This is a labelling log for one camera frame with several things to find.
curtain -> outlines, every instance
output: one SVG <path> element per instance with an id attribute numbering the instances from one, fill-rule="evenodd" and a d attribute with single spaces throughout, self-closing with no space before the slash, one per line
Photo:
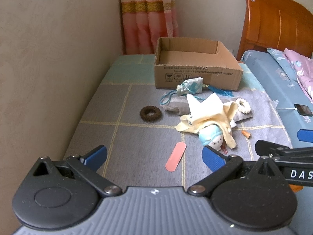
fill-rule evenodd
<path id="1" fill-rule="evenodd" d="M 159 37 L 177 37 L 174 0 L 121 0 L 126 54 L 154 53 Z"/>

wall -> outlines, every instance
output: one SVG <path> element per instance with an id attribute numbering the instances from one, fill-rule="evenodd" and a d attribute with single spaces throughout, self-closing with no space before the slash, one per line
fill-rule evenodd
<path id="1" fill-rule="evenodd" d="M 313 0 L 294 0 L 313 13 Z M 220 40 L 237 54 L 245 0 L 175 0 L 181 37 Z"/>
<path id="2" fill-rule="evenodd" d="M 38 157 L 62 159 L 121 53 L 119 0 L 0 0 L 0 233 Z"/>

phone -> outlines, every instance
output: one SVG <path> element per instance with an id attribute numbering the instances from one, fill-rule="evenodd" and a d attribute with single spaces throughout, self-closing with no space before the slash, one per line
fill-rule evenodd
<path id="1" fill-rule="evenodd" d="M 312 117 L 313 116 L 312 111 L 306 105 L 295 104 L 295 108 L 297 108 L 298 113 L 301 116 L 308 116 L 308 117 Z"/>

blue gripper pad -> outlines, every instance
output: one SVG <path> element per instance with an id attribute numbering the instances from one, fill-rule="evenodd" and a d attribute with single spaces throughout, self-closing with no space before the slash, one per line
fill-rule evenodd
<path id="1" fill-rule="evenodd" d="M 298 140 L 313 142 L 313 130 L 300 129 L 297 133 Z"/>
<path id="2" fill-rule="evenodd" d="M 80 160 L 88 168 L 92 169 L 93 171 L 97 171 L 102 166 L 102 164 L 105 163 L 107 156 L 108 151 L 106 150 L 106 147 L 101 146 L 99 148 L 95 148 L 88 154 L 88 156 L 83 156 Z"/>
<path id="3" fill-rule="evenodd" d="M 224 166 L 226 163 L 225 159 L 218 156 L 216 153 L 214 153 L 213 151 L 211 151 L 207 147 L 204 147 L 202 149 L 202 160 L 205 163 L 205 165 L 208 166 L 212 172 L 217 171 L 219 168 Z"/>

gray gripper base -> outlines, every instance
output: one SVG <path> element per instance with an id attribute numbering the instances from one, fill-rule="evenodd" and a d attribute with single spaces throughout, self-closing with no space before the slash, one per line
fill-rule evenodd
<path id="1" fill-rule="evenodd" d="M 59 231 L 21 227 L 14 235 L 294 235 L 287 227 L 252 232 L 233 227 L 203 197 L 182 187 L 129 187 L 125 194 L 105 198 L 87 220 Z"/>

